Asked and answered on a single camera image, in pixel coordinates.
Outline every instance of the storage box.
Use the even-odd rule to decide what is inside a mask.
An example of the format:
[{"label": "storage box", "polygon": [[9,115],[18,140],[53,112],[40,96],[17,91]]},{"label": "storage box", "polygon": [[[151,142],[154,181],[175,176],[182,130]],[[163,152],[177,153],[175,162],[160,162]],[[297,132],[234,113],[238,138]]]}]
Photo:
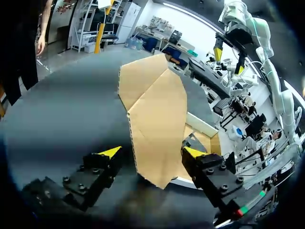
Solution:
[{"label": "storage box", "polygon": [[95,45],[85,45],[85,52],[86,53],[91,53],[91,52],[94,52],[94,48],[95,48]]},{"label": "storage box", "polygon": [[122,66],[118,93],[129,118],[137,172],[157,187],[175,177],[191,182],[181,157],[190,133],[196,131],[209,153],[221,154],[217,130],[187,112],[185,89],[164,54]]}]

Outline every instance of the screw head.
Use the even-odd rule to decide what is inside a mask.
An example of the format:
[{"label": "screw head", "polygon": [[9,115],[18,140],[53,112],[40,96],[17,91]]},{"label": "screw head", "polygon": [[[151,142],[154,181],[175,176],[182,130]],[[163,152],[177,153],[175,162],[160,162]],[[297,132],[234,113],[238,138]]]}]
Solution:
[{"label": "screw head", "polygon": [[93,172],[93,174],[98,174],[98,173],[100,172],[100,170],[99,170],[98,168],[94,168],[94,169],[92,170],[92,172]]},{"label": "screw head", "polygon": [[207,175],[212,175],[214,173],[214,169],[210,168],[206,171]]},{"label": "screw head", "polygon": [[69,177],[63,177],[63,178],[62,178],[62,181],[63,181],[64,183],[69,183],[69,182],[70,182],[70,178],[69,178]]},{"label": "screw head", "polygon": [[83,184],[79,184],[78,187],[79,187],[80,191],[82,191],[82,192],[86,191],[86,189],[87,189]]},{"label": "screw head", "polygon": [[243,181],[244,181],[243,177],[238,177],[236,180],[237,184],[241,184],[241,183],[243,183]]},{"label": "screw head", "polygon": [[228,186],[227,185],[222,185],[221,187],[220,187],[220,190],[222,191],[222,192],[226,192],[227,190],[228,190]]},{"label": "screw head", "polygon": [[227,169],[227,166],[226,166],[226,165],[221,165],[221,166],[220,166],[220,170],[221,170],[221,171],[224,171],[224,170],[226,170],[226,169]]}]

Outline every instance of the person's hand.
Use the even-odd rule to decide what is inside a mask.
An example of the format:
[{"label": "person's hand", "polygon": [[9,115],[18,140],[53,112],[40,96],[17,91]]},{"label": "person's hand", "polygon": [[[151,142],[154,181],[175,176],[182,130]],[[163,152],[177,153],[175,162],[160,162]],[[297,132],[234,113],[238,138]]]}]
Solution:
[{"label": "person's hand", "polygon": [[44,36],[41,35],[40,38],[38,39],[37,56],[42,54],[45,46],[46,46],[46,41],[44,39]]}]

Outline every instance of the person's arm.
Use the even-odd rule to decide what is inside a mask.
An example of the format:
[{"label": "person's arm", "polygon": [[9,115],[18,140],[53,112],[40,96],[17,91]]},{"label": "person's arm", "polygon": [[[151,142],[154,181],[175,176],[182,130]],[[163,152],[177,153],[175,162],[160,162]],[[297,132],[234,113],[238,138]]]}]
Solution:
[{"label": "person's arm", "polygon": [[40,55],[46,45],[45,36],[51,12],[52,0],[48,0],[41,16],[41,34],[38,40],[37,55]]}]

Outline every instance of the flattened cardboard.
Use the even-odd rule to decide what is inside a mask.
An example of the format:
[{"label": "flattened cardboard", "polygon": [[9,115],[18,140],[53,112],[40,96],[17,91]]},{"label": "flattened cardboard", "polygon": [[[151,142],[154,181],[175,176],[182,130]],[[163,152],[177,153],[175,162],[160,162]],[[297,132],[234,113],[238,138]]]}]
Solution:
[{"label": "flattened cardboard", "polygon": [[181,164],[187,98],[163,54],[124,65],[119,96],[128,112],[137,171],[165,188]]}]

